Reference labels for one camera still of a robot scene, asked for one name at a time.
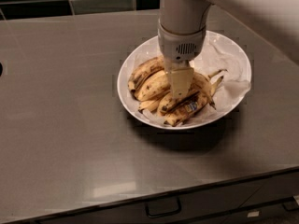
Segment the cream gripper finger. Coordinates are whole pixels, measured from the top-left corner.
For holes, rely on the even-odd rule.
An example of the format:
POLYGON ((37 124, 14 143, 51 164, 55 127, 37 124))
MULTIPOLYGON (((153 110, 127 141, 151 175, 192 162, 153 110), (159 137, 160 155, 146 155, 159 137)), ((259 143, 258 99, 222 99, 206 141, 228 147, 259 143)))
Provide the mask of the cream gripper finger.
POLYGON ((188 61, 175 62, 164 58, 164 70, 167 74, 172 96, 185 98, 192 84, 194 69, 188 61))

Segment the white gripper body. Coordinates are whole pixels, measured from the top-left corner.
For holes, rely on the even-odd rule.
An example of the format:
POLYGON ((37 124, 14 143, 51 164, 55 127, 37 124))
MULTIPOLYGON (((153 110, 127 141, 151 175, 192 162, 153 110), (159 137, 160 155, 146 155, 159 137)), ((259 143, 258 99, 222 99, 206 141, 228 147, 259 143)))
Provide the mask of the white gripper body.
POLYGON ((206 24, 192 21, 159 19, 158 43, 163 56, 172 62, 193 60, 201 53, 206 24))

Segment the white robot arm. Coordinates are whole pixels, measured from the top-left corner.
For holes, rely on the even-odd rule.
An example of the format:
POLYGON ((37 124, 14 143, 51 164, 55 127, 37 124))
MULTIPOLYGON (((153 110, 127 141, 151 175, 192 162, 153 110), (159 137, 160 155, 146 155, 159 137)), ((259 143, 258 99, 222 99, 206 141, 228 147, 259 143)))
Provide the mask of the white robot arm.
POLYGON ((160 0, 158 40, 174 97, 187 96, 189 61, 202 51, 213 5, 299 63, 299 0, 160 0))

